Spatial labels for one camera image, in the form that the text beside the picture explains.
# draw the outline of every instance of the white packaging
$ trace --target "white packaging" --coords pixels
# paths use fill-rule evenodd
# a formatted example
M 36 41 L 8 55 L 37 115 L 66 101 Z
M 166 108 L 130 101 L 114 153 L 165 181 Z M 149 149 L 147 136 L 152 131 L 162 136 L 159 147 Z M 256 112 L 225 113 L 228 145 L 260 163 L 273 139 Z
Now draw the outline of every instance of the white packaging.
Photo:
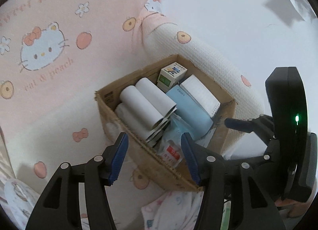
M 158 155 L 161 156 L 162 160 L 169 164 L 169 166 L 174 168 L 177 167 L 184 158 L 181 149 L 170 140 L 164 143 L 164 147 Z
M 185 73 L 187 72 L 187 69 L 183 66 L 181 66 L 179 63 L 174 62 L 164 68 L 161 69 L 160 74 L 158 76 L 157 82 L 161 82 L 163 85 L 165 85 L 168 89 L 164 88 L 164 92 L 167 92 L 169 89 L 173 88 L 179 80 L 181 80 Z
M 204 148 L 207 148 L 212 137 L 213 137 L 215 130 L 216 130 L 216 128 L 210 129 L 207 134 L 205 134 L 201 139 L 196 141 L 196 144 L 198 144 Z
M 180 87 L 213 118 L 220 107 L 220 102 L 206 88 L 206 86 L 198 80 L 195 75 L 191 75 L 180 84 Z

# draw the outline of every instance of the hello kitty print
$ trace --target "hello kitty print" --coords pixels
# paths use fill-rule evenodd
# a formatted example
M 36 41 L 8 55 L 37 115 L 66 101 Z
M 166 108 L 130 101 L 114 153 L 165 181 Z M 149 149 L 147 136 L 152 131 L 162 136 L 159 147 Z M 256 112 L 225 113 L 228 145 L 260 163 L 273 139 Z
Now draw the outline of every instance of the hello kitty print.
M 145 4 L 145 8 L 149 12 L 162 13 L 160 0 L 148 0 Z
M 41 30 L 36 26 L 23 37 L 21 49 L 21 72 L 39 70 L 54 62 L 63 52 L 66 44 L 63 32 L 57 22 Z

